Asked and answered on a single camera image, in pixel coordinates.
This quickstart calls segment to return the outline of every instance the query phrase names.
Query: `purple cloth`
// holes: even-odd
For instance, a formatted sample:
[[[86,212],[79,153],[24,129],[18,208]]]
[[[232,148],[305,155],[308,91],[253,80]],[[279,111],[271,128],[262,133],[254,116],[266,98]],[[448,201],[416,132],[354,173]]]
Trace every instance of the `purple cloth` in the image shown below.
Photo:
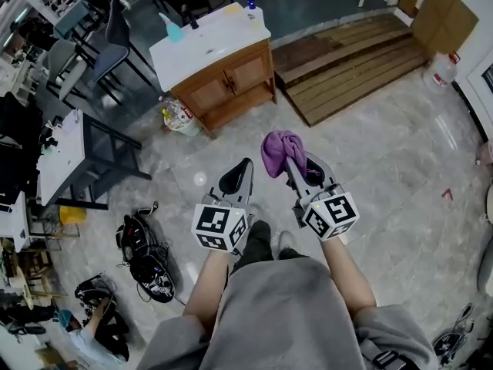
[[[262,142],[262,160],[267,173],[276,178],[286,170],[286,158],[292,157],[303,177],[307,176],[307,155],[300,137],[289,130],[274,130]]]

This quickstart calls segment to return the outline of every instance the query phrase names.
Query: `wooden platform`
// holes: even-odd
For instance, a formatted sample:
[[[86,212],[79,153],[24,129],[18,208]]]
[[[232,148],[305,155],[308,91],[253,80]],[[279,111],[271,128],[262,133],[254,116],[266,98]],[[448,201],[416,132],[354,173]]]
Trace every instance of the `wooden platform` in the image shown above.
[[[279,85],[309,126],[426,61],[410,29],[393,15],[353,22],[273,51]]]

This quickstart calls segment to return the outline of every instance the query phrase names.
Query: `person's right arm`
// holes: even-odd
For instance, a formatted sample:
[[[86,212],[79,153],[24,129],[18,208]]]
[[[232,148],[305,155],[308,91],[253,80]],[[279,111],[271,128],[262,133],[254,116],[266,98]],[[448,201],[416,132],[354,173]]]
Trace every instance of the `person's right arm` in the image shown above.
[[[346,303],[351,318],[365,308],[377,306],[377,301],[366,277],[349,255],[339,237],[321,243],[332,279]]]
[[[92,312],[91,320],[86,325],[87,330],[91,333],[93,337],[96,335],[96,331],[98,330],[99,323],[102,320],[102,316],[105,313],[105,308],[108,303],[108,298],[102,299],[99,306],[96,307],[96,309]]]

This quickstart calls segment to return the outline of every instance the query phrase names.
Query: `red object on floor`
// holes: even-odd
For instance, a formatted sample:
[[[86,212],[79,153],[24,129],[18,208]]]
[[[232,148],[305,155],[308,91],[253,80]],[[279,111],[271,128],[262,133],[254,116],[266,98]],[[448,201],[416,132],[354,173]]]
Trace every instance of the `red object on floor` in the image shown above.
[[[443,194],[441,196],[445,197],[447,195],[450,196],[450,200],[454,201],[454,197],[452,196],[452,191],[450,190],[450,188],[447,188],[447,190],[445,192],[443,192]]]

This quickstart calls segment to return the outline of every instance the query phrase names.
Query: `person's arm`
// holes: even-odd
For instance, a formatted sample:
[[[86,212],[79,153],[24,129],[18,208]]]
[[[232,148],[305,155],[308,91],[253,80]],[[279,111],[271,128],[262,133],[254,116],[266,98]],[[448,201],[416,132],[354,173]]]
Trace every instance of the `person's arm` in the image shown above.
[[[98,330],[99,323],[102,319],[102,316],[105,313],[106,305],[109,303],[107,298],[102,299],[99,306],[92,312],[92,317],[89,323],[86,325],[87,330],[94,337],[96,335],[96,331]]]
[[[217,310],[223,294],[229,254],[211,251],[193,287],[183,315],[195,315],[209,336],[216,323]]]
[[[322,251],[351,318],[364,308],[376,307],[377,302],[366,277],[349,255],[339,237],[321,243]]]

